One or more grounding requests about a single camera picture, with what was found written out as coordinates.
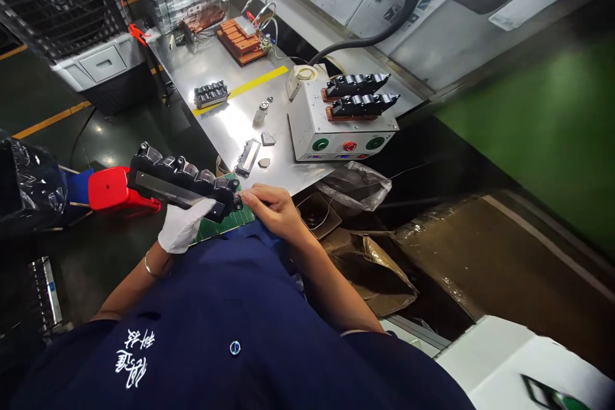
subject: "clear plastic bag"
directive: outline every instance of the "clear plastic bag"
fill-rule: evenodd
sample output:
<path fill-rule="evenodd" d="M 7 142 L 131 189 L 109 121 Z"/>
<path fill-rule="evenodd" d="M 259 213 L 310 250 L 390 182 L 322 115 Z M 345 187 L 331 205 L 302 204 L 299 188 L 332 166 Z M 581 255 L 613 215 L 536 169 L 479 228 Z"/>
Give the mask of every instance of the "clear plastic bag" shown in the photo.
<path fill-rule="evenodd" d="M 2 134 L 0 237 L 51 227 L 66 206 L 66 178 L 58 162 L 46 149 Z"/>
<path fill-rule="evenodd" d="M 344 206 L 374 211 L 391 190 L 391 180 L 362 163 L 350 161 L 315 186 Z"/>

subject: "gloved hand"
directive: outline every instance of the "gloved hand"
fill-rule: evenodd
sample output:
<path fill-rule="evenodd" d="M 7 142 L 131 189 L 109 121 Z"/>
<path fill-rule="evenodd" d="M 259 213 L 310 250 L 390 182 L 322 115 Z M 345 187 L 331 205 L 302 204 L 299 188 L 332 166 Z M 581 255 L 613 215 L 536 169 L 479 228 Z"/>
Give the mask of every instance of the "gloved hand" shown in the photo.
<path fill-rule="evenodd" d="M 188 251 L 188 246 L 199 232 L 199 224 L 216 203 L 213 199 L 203 199 L 187 210 L 174 205 L 167 206 L 167 216 L 158 243 L 167 253 L 180 254 Z"/>

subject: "drawer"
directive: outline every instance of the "drawer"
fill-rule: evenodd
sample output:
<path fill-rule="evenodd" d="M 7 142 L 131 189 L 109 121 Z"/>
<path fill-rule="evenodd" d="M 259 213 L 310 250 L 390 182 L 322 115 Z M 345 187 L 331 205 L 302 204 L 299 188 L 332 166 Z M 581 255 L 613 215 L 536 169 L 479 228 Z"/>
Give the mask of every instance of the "drawer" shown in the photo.
<path fill-rule="evenodd" d="M 99 51 L 79 61 L 94 81 L 101 82 L 125 71 L 126 64 L 115 46 Z"/>

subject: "stainless steel table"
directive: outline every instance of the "stainless steel table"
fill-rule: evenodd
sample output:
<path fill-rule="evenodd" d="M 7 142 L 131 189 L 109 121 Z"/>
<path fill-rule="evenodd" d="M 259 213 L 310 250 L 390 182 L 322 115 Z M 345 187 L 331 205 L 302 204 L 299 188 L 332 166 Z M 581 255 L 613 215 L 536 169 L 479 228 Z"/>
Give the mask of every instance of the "stainless steel table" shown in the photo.
<path fill-rule="evenodd" d="M 191 111 L 196 108 L 193 99 L 194 88 L 198 86 L 224 80 L 229 91 L 232 91 L 281 65 L 285 65 L 288 70 L 293 66 L 291 60 L 278 60 L 270 54 L 241 68 L 217 37 L 201 44 L 195 54 L 190 53 L 186 46 L 170 50 L 169 38 L 168 35 L 160 34 L 156 37 L 153 33 L 148 44 Z M 268 168 L 261 168 L 255 163 L 252 174 L 247 179 L 241 178 L 243 188 L 251 187 L 254 183 L 265 183 L 283 187 L 295 195 L 340 166 L 340 163 L 295 161 L 287 117 L 291 104 L 286 95 L 287 77 L 288 73 L 283 74 L 233 97 L 221 107 L 196 116 L 218 154 L 231 169 L 237 164 L 247 140 L 255 138 L 260 142 L 263 131 L 275 135 L 277 143 L 274 146 L 262 146 L 257 158 L 257 162 L 268 158 L 271 164 Z M 269 107 L 263 125 L 255 128 L 252 120 L 256 109 L 268 96 L 272 96 L 274 102 Z"/>

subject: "worker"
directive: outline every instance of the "worker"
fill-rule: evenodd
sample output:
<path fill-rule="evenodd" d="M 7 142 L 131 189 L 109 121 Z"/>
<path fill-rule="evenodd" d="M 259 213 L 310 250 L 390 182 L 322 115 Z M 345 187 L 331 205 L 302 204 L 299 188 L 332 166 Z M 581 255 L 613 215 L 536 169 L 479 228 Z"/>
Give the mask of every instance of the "worker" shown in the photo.
<path fill-rule="evenodd" d="M 258 235 L 188 248 L 213 200 L 168 206 L 158 241 L 44 352 L 13 408 L 473 409 L 435 361 L 384 331 L 286 190 L 241 195 L 288 242 L 320 315 Z"/>

